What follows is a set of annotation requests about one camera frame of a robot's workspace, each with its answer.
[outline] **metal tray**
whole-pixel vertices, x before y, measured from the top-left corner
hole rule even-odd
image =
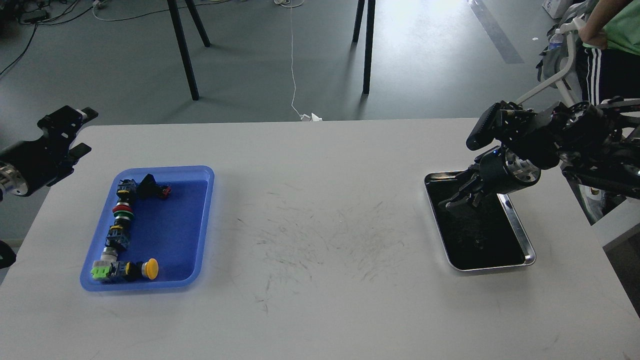
[[[508,195],[496,194],[485,198],[486,207],[493,207],[493,213],[479,212],[479,218],[475,219],[455,217],[438,208],[438,203],[452,194],[450,191],[443,191],[441,187],[457,186],[452,182],[456,181],[455,175],[459,172],[434,172],[424,179],[449,264],[462,272],[485,272],[533,264],[536,253]],[[472,249],[465,243],[466,236],[485,235],[488,236],[488,248]]]

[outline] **white cable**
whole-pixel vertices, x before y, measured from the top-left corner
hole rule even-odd
[[[293,74],[293,7],[289,8],[289,22],[291,23],[291,79],[293,80],[293,98],[291,99],[291,107],[296,111],[300,120],[302,120],[302,115],[295,106],[293,106],[293,102],[296,100],[296,77]]]
[[[300,4],[297,5],[285,5],[285,4],[291,4],[291,0],[285,0],[283,3],[280,3],[279,5],[282,6],[283,8],[287,8],[287,9],[293,9],[293,8],[297,8],[299,6],[302,6],[302,4],[305,3],[305,0],[300,1]]]

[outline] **white stripe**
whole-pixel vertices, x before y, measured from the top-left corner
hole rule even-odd
[[[602,67],[602,50],[596,49],[596,53],[598,54],[598,70],[596,71],[596,90],[595,90],[595,101],[594,105],[600,104],[602,100],[600,98],[600,68]]]
[[[589,102],[594,105],[595,105],[595,100],[593,97],[593,93],[594,93],[594,84],[596,81],[595,67],[596,67],[596,52],[593,50],[593,48],[591,48],[591,67],[589,68],[591,73],[591,78],[589,79],[591,88],[589,89]]]
[[[586,83],[587,83],[587,100],[589,102],[591,102],[591,64],[593,63],[592,61],[593,58],[587,56],[587,79],[586,79]]]

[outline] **black cable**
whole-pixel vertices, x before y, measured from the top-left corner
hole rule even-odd
[[[208,4],[196,4],[196,6],[217,5],[217,4],[227,3],[229,1],[231,1],[231,0],[221,0],[221,1],[217,1],[215,3],[208,3]],[[179,6],[178,9],[184,9],[186,7],[187,6]],[[96,15],[95,11],[93,12],[93,16],[96,19],[101,20],[101,21],[114,22],[114,21],[125,21],[125,20],[138,19],[138,18],[143,17],[143,16],[147,16],[147,15],[151,15],[151,14],[155,14],[155,13],[167,12],[167,11],[169,11],[169,9],[156,10],[154,12],[148,12],[148,13],[144,13],[142,15],[133,16],[133,17],[126,17],[126,18],[123,18],[123,19],[102,19],[102,18],[98,17],[98,15]]]
[[[46,20],[40,21],[40,23],[53,22],[53,21],[56,21],[56,20],[60,19],[61,17],[65,16],[66,14],[71,13],[73,11],[73,9],[76,7],[76,3],[78,1],[80,1],[80,0],[75,0],[73,3],[71,3],[71,5],[67,6],[67,8],[60,15],[54,16],[54,17],[52,17],[50,19],[46,19]]]
[[[37,7],[35,9],[29,10],[29,11],[24,9],[25,8],[25,4],[28,3],[29,1],[21,1],[21,2],[19,2],[18,3],[18,7],[20,8],[20,14],[36,12],[38,10],[42,10],[42,9],[48,7],[48,6],[51,6],[51,0],[48,0],[48,2],[46,4],[44,2],[40,2],[40,1],[37,1],[37,0],[34,0],[34,1],[36,3]]]
[[[4,70],[0,71],[0,76],[4,74],[4,72],[7,71],[7,69],[13,66],[13,64],[17,63],[18,60],[20,60],[24,56],[24,54],[27,52],[27,49],[29,49],[29,45],[31,45],[31,41],[33,40],[33,35],[36,34],[36,29],[38,29],[38,24],[33,25],[33,33],[31,34],[31,38],[29,39],[29,42],[27,43],[27,46],[24,48],[22,53],[15,60],[13,60],[11,64],[7,65],[7,67],[5,67]]]
[[[55,23],[53,23],[53,24],[40,24],[40,25],[42,25],[42,26],[54,26],[54,25],[66,24],[66,23],[68,23],[68,22],[70,22],[70,21],[76,20],[76,19],[77,19],[77,18],[79,18],[80,16],[82,16],[82,15],[86,14],[87,12],[89,12],[89,10],[91,10],[91,9],[93,9],[93,6],[92,6],[92,7],[90,7],[89,9],[87,9],[87,10],[85,10],[85,11],[83,11],[83,12],[79,13],[78,15],[76,15],[76,16],[74,16],[74,17],[72,17],[72,18],[71,18],[71,19],[69,19],[69,20],[64,20],[64,21],[61,21],[61,22],[55,22]]]

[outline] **white plastic part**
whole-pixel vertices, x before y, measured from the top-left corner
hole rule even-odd
[[[523,102],[525,102],[526,100],[534,97],[537,93],[541,92],[542,90],[544,90],[545,88],[547,88],[548,86],[550,86],[553,83],[555,83],[556,86],[558,87],[558,89],[560,90],[560,94],[562,95],[563,100],[564,100],[564,102],[565,102],[565,104],[567,106],[571,106],[571,105],[574,105],[576,103],[574,97],[571,95],[569,90],[564,85],[563,80],[564,80],[564,77],[573,68],[573,63],[575,61],[575,37],[574,37],[575,33],[574,33],[574,31],[576,31],[578,29],[582,29],[584,27],[584,25],[585,25],[584,20],[578,19],[578,18],[574,18],[573,21],[571,21],[570,23],[562,24],[560,26],[560,28],[558,29],[559,33],[566,34],[566,43],[567,43],[568,54],[569,54],[566,64],[555,75],[553,75],[552,77],[544,80],[538,86],[534,87],[533,89],[529,90],[529,92],[527,92],[523,96],[519,97],[515,101],[516,104],[522,104]]]
[[[87,114],[85,114],[82,110],[78,110],[76,109],[77,112],[79,112],[82,115],[82,119],[86,120],[89,116]]]
[[[322,121],[322,118],[314,113],[311,113],[311,116],[302,114],[300,115],[300,121]]]

